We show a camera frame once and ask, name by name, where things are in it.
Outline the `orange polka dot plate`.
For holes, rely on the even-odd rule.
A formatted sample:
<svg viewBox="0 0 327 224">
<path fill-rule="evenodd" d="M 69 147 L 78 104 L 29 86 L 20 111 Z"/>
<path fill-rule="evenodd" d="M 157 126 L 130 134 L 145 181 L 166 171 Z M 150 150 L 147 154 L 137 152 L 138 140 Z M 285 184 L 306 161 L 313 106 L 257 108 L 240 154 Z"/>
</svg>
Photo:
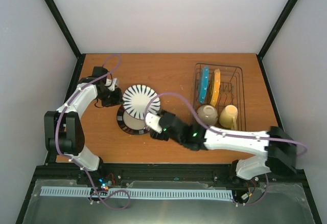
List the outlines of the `orange polka dot plate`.
<svg viewBox="0 0 327 224">
<path fill-rule="evenodd" d="M 219 89 L 221 83 L 221 72 L 219 69 L 215 69 L 211 74 L 209 82 L 209 104 L 216 106 L 219 98 Z"/>
</svg>

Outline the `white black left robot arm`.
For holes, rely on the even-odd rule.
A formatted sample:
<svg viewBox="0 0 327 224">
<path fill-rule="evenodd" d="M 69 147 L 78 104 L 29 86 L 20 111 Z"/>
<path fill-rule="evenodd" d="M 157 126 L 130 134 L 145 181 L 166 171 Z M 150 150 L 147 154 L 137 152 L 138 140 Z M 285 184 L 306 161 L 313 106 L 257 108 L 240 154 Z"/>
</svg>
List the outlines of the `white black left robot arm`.
<svg viewBox="0 0 327 224">
<path fill-rule="evenodd" d="M 92 75 L 82 78 L 68 100 L 55 111 L 44 115 L 45 147 L 48 152 L 67 157 L 77 163 L 81 170 L 88 170 L 88 178 L 94 184 L 106 180 L 106 171 L 101 168 L 103 160 L 85 145 L 81 117 L 93 100 L 100 100 L 101 107 L 123 104 L 119 80 L 110 72 L 96 66 Z"/>
</svg>

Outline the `black striped plate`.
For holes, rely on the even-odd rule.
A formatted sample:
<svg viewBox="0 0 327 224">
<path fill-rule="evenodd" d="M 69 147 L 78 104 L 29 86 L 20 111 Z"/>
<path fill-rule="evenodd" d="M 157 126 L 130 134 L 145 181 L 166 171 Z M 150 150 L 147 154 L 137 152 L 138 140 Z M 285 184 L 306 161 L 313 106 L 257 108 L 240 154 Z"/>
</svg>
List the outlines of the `black striped plate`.
<svg viewBox="0 0 327 224">
<path fill-rule="evenodd" d="M 130 116 L 121 105 L 116 114 L 116 121 L 119 128 L 130 135 L 145 135 L 149 133 L 143 120 Z"/>
</svg>

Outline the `cream ceramic bowl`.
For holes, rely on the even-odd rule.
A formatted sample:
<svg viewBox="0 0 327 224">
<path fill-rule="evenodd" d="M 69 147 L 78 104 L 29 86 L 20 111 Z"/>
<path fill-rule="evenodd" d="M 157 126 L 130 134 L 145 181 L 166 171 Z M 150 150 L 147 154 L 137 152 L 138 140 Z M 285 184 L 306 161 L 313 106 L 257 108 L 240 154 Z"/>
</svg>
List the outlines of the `cream ceramic bowl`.
<svg viewBox="0 0 327 224">
<path fill-rule="evenodd" d="M 197 109 L 199 119 L 208 126 L 215 126 L 218 121 L 218 112 L 211 105 L 202 105 Z"/>
</svg>

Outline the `white blue striped plate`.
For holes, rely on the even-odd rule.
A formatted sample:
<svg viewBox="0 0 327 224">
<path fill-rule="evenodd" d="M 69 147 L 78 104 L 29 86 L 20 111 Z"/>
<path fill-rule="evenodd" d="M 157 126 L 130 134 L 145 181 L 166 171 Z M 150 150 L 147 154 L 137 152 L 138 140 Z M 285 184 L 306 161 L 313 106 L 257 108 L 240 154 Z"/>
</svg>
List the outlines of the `white blue striped plate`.
<svg viewBox="0 0 327 224">
<path fill-rule="evenodd" d="M 143 120 L 148 103 L 157 96 L 154 89 L 143 84 L 128 87 L 123 93 L 123 108 L 131 117 Z"/>
</svg>

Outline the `yellow ceramic mug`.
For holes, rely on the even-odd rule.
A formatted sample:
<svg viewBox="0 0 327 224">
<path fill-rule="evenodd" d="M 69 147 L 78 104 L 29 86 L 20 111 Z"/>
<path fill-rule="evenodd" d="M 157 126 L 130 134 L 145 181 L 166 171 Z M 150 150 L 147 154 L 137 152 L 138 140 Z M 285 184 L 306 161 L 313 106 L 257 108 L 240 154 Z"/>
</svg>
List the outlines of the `yellow ceramic mug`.
<svg viewBox="0 0 327 224">
<path fill-rule="evenodd" d="M 231 130 L 237 130 L 238 109 L 234 105 L 226 106 L 219 117 L 219 124 Z"/>
</svg>

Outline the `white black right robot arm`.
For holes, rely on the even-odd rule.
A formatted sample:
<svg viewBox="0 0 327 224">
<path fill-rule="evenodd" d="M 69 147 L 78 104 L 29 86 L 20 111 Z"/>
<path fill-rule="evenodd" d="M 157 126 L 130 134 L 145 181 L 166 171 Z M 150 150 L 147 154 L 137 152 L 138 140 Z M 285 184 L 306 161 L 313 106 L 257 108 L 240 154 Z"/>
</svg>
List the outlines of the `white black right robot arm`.
<svg viewBox="0 0 327 224">
<path fill-rule="evenodd" d="M 163 111 L 160 115 L 148 113 L 145 124 L 156 140 L 173 140 L 192 150 L 230 150 L 251 154 L 245 160 L 234 160 L 231 177 L 250 180 L 255 176 L 274 173 L 291 176 L 297 173 L 297 148 L 293 140 L 279 127 L 269 131 L 230 131 L 199 123 L 188 125 L 174 114 Z"/>
</svg>

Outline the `teal polka dot plate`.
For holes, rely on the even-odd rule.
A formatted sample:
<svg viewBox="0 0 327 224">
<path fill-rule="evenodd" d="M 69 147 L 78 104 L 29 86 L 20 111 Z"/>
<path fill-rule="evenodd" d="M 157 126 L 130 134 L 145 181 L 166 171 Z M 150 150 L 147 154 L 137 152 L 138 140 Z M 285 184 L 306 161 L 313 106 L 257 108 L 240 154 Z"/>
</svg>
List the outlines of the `teal polka dot plate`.
<svg viewBox="0 0 327 224">
<path fill-rule="evenodd" d="M 209 83 L 209 68 L 208 66 L 204 66 L 200 71 L 198 91 L 197 91 L 197 100 L 201 104 L 205 102 L 208 83 Z"/>
</svg>

